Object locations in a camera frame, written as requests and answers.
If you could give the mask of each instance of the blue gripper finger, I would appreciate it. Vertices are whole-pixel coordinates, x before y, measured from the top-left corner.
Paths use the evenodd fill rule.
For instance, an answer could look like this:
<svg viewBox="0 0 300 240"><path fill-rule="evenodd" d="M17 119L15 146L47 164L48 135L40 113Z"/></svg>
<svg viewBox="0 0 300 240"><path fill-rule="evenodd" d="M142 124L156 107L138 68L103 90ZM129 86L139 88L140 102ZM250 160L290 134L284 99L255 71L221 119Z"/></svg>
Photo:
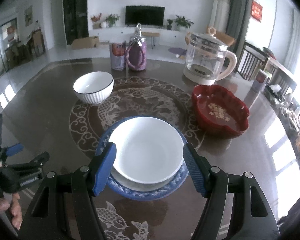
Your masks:
<svg viewBox="0 0 300 240"><path fill-rule="evenodd" d="M91 179L94 180L92 191L95 196L104 190L116 155L117 147L114 143L108 142L102 153L91 160L89 168Z"/></svg>
<svg viewBox="0 0 300 240"><path fill-rule="evenodd" d="M183 146L183 159L185 160L195 189L205 197L210 191L210 187L208 186L210 164L204 157L200 157L197 154L191 143L186 143Z"/></svg>
<svg viewBox="0 0 300 240"><path fill-rule="evenodd" d="M21 152L22 150L23 150L23 145L21 143L17 143L15 145L7 147L6 155L10 157L17 154L18 152Z"/></svg>

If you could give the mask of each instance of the purple mat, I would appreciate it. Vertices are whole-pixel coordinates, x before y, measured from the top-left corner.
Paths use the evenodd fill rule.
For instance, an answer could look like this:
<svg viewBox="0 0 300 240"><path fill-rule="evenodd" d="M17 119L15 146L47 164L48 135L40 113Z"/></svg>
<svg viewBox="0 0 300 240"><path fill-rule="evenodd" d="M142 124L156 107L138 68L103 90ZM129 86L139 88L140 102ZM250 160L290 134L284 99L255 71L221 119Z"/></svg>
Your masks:
<svg viewBox="0 0 300 240"><path fill-rule="evenodd" d="M187 54L187 50L186 49L182 49L182 48L170 48L168 49L171 53L173 54L179 54L180 56Z"/></svg>

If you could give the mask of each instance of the framed picture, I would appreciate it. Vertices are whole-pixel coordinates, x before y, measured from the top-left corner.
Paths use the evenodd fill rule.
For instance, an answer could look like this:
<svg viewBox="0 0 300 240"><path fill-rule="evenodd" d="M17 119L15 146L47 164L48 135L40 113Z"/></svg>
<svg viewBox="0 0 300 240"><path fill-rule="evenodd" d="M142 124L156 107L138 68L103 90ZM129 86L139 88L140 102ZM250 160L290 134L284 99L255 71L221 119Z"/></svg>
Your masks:
<svg viewBox="0 0 300 240"><path fill-rule="evenodd" d="M7 33L8 33L8 35L14 33L14 26L8 27L7 28Z"/></svg>
<svg viewBox="0 0 300 240"><path fill-rule="evenodd" d="M257 21L261 22L261 19L262 19L262 6L254 0L252 0L252 5L251 5L251 16L252 16L252 18L254 18Z"/></svg>
<svg viewBox="0 0 300 240"><path fill-rule="evenodd" d="M29 8L25 10L25 22L26 22L26 26L29 26L33 22L32 5L30 5Z"/></svg>

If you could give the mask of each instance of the curtain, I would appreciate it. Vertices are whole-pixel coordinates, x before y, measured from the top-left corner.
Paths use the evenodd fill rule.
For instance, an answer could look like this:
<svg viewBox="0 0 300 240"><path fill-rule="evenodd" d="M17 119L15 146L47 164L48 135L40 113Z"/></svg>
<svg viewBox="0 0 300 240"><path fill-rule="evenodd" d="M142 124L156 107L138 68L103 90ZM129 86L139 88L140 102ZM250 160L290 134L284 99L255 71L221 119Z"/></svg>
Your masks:
<svg viewBox="0 0 300 240"><path fill-rule="evenodd" d="M297 9L294 9L292 35L291 35L288 53L284 61L284 66L288 70L290 70L292 74L294 74L299 59L300 59L300 13L297 11Z"/></svg>
<svg viewBox="0 0 300 240"><path fill-rule="evenodd" d="M252 0L231 0L226 34L234 37L236 42L229 48L240 57L248 30Z"/></svg>

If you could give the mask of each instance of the ribbed white bowl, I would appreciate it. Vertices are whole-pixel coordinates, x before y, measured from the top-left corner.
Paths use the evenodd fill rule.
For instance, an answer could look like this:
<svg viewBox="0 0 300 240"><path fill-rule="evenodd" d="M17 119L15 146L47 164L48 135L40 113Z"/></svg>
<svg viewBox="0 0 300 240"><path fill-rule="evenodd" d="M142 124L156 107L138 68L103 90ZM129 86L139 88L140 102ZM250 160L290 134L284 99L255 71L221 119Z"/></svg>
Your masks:
<svg viewBox="0 0 300 240"><path fill-rule="evenodd" d="M81 101L99 104L111 94L113 85L114 80L110 73L96 71L78 78L73 84L73 90Z"/></svg>

